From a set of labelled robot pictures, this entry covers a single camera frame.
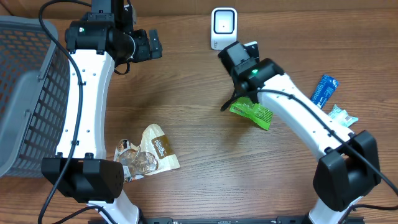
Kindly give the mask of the green snack bag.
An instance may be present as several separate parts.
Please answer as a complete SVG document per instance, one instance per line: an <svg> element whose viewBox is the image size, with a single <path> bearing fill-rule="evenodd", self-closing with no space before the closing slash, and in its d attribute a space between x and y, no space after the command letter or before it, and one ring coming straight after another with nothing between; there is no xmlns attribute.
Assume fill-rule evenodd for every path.
<svg viewBox="0 0 398 224"><path fill-rule="evenodd" d="M273 118L273 112L259 103L253 103L248 97L238 98L229 111L250 119L262 129L268 131Z"/></svg>

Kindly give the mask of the beige cookie bag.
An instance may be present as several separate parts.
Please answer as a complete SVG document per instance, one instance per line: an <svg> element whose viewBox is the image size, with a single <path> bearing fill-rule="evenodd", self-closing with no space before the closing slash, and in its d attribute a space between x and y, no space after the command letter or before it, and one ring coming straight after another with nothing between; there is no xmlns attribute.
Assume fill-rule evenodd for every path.
<svg viewBox="0 0 398 224"><path fill-rule="evenodd" d="M120 140L114 161L123 165L125 182L180 167L168 137L158 124L151 124L144 130L138 146L127 139Z"/></svg>

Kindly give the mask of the blue Oreo packet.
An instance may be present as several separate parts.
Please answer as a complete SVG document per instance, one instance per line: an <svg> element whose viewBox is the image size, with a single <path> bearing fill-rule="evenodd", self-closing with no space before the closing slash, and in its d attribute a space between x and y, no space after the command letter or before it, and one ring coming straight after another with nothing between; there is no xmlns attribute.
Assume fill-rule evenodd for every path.
<svg viewBox="0 0 398 224"><path fill-rule="evenodd" d="M339 85L339 81L327 74L320 79L310 100L320 109L322 109Z"/></svg>

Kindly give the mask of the light teal snack packet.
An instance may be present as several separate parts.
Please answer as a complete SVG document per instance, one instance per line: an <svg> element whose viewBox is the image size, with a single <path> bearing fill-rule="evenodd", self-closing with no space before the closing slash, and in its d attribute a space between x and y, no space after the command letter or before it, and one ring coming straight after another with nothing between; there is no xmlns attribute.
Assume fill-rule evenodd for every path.
<svg viewBox="0 0 398 224"><path fill-rule="evenodd" d="M341 109L337 105L333 106L328 115L331 119L347 128L359 120L357 117L349 115L346 110Z"/></svg>

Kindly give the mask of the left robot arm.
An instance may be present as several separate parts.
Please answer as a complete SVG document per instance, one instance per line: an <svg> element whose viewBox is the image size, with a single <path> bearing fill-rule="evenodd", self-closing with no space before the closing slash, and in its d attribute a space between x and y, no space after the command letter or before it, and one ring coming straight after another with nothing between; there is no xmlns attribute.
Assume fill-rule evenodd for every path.
<svg viewBox="0 0 398 224"><path fill-rule="evenodd" d="M110 79L121 64L161 58L156 30L135 29L130 1L97 0L73 21L58 48L70 66L66 117L55 157L41 171L52 191L96 210L105 223L145 223L123 190L123 166L106 159L104 119Z"/></svg>

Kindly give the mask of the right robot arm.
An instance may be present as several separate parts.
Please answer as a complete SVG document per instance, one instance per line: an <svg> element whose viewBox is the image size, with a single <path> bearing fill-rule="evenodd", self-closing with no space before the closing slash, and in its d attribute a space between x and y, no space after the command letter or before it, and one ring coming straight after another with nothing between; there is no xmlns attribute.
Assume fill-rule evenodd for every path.
<svg viewBox="0 0 398 224"><path fill-rule="evenodd" d="M256 42L234 42L219 54L234 84L236 100L248 96L270 109L311 150L318 162L318 195L306 223L345 223L358 201L381 183L375 138L340 125L315 106L273 60L259 59Z"/></svg>

